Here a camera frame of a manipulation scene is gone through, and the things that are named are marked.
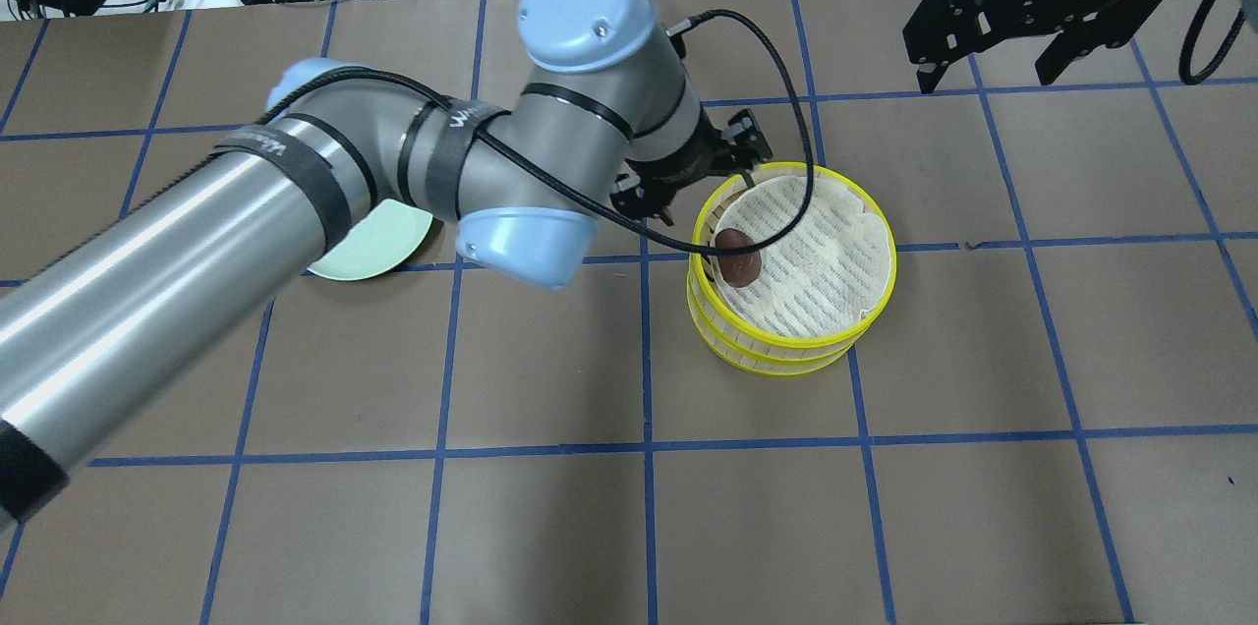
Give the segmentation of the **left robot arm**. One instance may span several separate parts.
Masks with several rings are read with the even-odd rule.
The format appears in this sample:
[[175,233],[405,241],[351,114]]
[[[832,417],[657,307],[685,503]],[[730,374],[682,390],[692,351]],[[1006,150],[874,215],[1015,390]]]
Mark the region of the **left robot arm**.
[[254,124],[3,301],[3,531],[387,200],[453,225],[520,283],[571,283],[599,223],[657,243],[674,196],[772,150],[716,127],[652,0],[520,0],[535,69],[513,109],[372,67],[291,67]]

